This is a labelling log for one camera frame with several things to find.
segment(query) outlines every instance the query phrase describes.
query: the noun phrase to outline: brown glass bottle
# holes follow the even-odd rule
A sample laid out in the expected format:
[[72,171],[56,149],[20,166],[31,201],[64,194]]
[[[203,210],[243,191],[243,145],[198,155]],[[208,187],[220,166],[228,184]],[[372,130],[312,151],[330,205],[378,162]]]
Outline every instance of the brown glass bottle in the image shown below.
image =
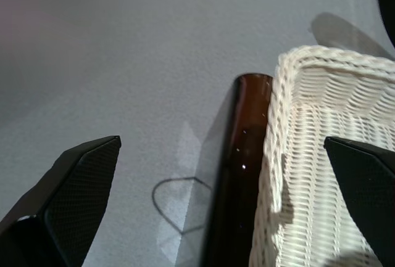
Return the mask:
[[262,144],[272,77],[245,74],[235,81],[235,104],[215,185],[201,267],[247,267],[254,231]]

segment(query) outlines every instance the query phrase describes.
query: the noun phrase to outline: black cable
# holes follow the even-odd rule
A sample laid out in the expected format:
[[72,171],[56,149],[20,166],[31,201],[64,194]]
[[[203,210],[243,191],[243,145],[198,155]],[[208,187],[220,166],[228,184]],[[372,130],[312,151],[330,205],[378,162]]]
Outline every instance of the black cable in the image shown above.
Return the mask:
[[151,198],[152,198],[152,202],[154,204],[155,209],[159,212],[159,214],[163,217],[163,219],[165,219],[166,222],[168,222],[169,225],[171,225],[171,227],[173,227],[178,233],[180,233],[181,235],[184,235],[186,233],[190,233],[199,229],[203,228],[203,225],[200,226],[196,226],[193,227],[191,229],[188,230],[181,230],[158,206],[156,199],[155,199],[155,192],[156,190],[161,187],[161,185],[165,184],[165,183],[171,183],[171,182],[177,182],[177,181],[196,181],[199,184],[202,184],[204,187],[208,188],[208,190],[211,190],[211,187],[209,185],[207,185],[204,181],[198,179],[195,176],[187,176],[185,178],[169,178],[169,179],[164,179],[162,181],[160,181],[159,183],[157,183],[153,190],[152,190],[152,194],[151,194]]

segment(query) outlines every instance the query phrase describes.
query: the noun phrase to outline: wicker basket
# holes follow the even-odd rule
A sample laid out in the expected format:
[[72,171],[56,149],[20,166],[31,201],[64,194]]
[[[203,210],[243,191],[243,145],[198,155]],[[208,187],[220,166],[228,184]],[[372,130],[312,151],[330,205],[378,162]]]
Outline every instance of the wicker basket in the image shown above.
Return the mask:
[[321,46],[281,55],[250,267],[381,266],[351,219],[326,136],[395,150],[395,64]]

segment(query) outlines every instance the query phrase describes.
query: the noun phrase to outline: black textured pad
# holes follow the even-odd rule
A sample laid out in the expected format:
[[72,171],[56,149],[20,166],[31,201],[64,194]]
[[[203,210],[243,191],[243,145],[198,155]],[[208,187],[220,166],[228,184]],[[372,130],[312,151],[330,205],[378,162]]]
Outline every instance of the black textured pad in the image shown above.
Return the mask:
[[81,266],[107,207],[119,141],[88,152],[44,212],[45,224],[67,266]]
[[395,266],[395,153],[340,138],[325,148],[352,219],[381,264]]
[[106,210],[120,146],[118,136],[109,136],[55,161],[0,222],[1,267],[83,264]]

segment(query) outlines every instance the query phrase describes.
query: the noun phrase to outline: gray table surface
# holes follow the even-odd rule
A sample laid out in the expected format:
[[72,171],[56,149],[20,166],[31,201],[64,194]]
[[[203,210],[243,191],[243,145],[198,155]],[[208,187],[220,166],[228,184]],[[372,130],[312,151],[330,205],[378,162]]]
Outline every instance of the gray table surface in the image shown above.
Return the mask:
[[[84,266],[174,266],[180,238],[151,191],[194,174],[236,75],[273,75],[277,56],[303,44],[395,53],[376,0],[0,0],[0,9],[0,217],[63,150],[122,137]],[[160,202],[182,225],[190,190],[165,191]]]

